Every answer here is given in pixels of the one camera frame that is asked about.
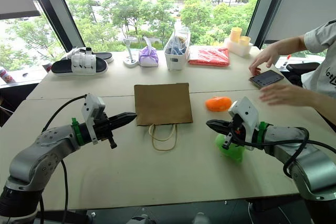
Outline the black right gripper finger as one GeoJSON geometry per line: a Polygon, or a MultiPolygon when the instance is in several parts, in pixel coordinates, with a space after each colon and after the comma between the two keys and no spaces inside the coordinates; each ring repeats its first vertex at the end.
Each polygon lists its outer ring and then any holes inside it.
{"type": "Polygon", "coordinates": [[[231,129],[229,127],[222,126],[209,126],[213,131],[228,136],[231,133],[231,129]]]}
{"type": "Polygon", "coordinates": [[[211,129],[229,129],[231,123],[224,120],[208,120],[206,125],[211,129]]]}

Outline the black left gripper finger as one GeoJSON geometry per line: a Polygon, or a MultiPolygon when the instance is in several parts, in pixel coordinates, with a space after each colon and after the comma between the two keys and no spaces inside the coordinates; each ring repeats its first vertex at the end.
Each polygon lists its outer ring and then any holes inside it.
{"type": "Polygon", "coordinates": [[[109,118],[110,130],[115,130],[123,127],[136,118],[135,115],[116,115],[109,118]]]}
{"type": "Polygon", "coordinates": [[[129,124],[137,117],[134,112],[123,112],[115,116],[109,117],[109,121],[112,124],[129,124]]]}

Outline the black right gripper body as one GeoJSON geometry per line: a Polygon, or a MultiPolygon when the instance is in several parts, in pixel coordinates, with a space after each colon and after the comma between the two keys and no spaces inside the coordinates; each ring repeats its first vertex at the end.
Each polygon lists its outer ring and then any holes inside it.
{"type": "Polygon", "coordinates": [[[222,148],[228,150],[231,144],[236,146],[245,146],[246,130],[243,126],[243,119],[240,115],[235,114],[230,122],[224,121],[226,140],[222,148]]]}

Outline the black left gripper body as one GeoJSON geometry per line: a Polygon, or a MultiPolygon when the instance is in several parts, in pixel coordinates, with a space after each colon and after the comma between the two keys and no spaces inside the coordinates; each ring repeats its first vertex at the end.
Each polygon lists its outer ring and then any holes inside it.
{"type": "Polygon", "coordinates": [[[94,119],[94,132],[99,141],[108,140],[110,143],[111,149],[117,147],[116,142],[113,139],[112,129],[110,120],[107,117],[106,113],[103,113],[99,118],[94,119]]]}

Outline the person's left hand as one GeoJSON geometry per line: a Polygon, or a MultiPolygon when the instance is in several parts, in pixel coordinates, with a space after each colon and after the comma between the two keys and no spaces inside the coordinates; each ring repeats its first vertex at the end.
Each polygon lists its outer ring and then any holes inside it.
{"type": "Polygon", "coordinates": [[[260,91],[260,99],[269,105],[313,107],[318,97],[315,92],[288,84],[271,84],[260,91]]]}

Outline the person's right hand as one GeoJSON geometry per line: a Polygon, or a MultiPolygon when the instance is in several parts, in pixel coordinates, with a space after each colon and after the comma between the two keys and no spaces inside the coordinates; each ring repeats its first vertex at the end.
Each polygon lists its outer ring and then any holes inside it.
{"type": "Polygon", "coordinates": [[[278,59],[279,53],[276,43],[269,45],[263,51],[261,51],[254,61],[249,66],[249,71],[253,76],[256,76],[261,73],[260,65],[266,63],[266,67],[270,68],[273,63],[278,59]]]}

